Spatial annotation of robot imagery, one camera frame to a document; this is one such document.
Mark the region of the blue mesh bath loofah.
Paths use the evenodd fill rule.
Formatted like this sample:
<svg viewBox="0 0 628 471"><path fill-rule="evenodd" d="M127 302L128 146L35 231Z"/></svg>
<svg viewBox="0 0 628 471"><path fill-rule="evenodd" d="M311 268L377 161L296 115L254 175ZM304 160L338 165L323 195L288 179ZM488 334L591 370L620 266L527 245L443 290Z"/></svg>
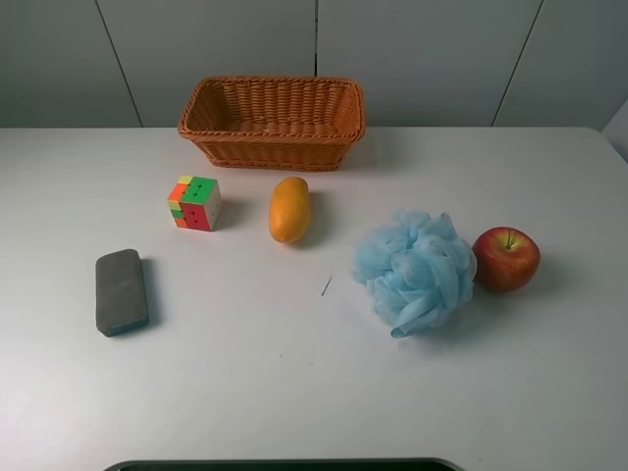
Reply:
<svg viewBox="0 0 628 471"><path fill-rule="evenodd" d="M402 211L356 243L351 272L401 339L442 326L471 300L477 259L447 213Z"/></svg>

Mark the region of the orange wicker basket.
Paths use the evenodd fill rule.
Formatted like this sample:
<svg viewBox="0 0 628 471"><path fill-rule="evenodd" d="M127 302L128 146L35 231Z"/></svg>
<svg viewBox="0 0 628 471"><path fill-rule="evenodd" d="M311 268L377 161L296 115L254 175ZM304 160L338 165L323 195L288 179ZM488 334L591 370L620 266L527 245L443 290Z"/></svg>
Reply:
<svg viewBox="0 0 628 471"><path fill-rule="evenodd" d="M336 170L365 128L359 84L322 77L206 78L178 124L217 167L297 172Z"/></svg>

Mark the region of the red apple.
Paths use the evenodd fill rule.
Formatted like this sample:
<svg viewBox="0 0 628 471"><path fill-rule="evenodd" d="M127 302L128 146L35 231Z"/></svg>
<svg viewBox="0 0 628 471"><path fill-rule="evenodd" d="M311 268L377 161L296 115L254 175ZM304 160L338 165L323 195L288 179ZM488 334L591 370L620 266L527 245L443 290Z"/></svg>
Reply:
<svg viewBox="0 0 628 471"><path fill-rule="evenodd" d="M474 242L477 260L475 282L495 293L523 288L534 277L541 250L523 232L510 227L491 228Z"/></svg>

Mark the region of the yellow mango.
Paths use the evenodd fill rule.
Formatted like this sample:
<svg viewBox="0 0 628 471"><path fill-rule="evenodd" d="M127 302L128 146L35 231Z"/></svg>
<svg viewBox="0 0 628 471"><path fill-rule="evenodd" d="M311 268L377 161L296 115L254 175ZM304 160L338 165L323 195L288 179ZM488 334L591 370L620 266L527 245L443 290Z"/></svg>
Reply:
<svg viewBox="0 0 628 471"><path fill-rule="evenodd" d="M269 204L269 231L280 243L299 241L309 228L311 205L305 179L288 177L274 188Z"/></svg>

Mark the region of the multicoloured puzzle cube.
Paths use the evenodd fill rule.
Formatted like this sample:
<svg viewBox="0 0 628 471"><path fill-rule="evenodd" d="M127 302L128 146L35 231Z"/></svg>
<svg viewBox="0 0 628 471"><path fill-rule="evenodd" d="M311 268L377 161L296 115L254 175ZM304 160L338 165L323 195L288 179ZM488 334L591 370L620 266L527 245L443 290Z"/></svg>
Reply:
<svg viewBox="0 0 628 471"><path fill-rule="evenodd" d="M212 232L222 206L219 183L205 177L181 176L167 203L178 228Z"/></svg>

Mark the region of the grey rectangular sponge block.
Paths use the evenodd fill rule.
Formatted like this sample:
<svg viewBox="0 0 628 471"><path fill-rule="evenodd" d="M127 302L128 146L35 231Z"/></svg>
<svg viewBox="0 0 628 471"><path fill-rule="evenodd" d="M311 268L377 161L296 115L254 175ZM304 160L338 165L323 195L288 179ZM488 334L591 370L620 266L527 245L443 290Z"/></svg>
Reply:
<svg viewBox="0 0 628 471"><path fill-rule="evenodd" d="M135 249L99 257L95 263L95 322L107 338L149 323L142 264Z"/></svg>

